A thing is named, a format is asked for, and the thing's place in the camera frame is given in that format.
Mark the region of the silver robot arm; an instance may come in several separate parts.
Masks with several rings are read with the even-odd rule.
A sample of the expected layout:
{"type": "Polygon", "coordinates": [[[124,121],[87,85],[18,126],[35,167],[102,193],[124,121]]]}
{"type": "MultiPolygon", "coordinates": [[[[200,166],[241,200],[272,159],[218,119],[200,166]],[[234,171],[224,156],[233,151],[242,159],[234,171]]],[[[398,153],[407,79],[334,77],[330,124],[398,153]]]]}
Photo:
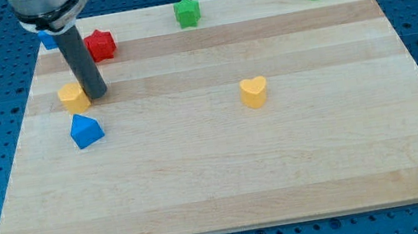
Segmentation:
{"type": "Polygon", "coordinates": [[[87,97],[101,98],[107,86],[76,27],[90,0],[7,0],[25,30],[50,34],[87,97]]]}

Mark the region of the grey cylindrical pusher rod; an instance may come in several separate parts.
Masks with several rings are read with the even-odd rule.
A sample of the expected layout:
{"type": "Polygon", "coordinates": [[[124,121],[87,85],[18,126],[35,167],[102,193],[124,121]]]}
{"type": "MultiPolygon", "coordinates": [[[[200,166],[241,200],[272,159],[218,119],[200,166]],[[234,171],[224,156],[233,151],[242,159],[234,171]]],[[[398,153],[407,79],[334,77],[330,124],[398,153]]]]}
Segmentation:
{"type": "Polygon", "coordinates": [[[87,97],[99,99],[105,95],[108,87],[77,27],[73,25],[64,33],[54,35],[53,39],[87,97]]]}

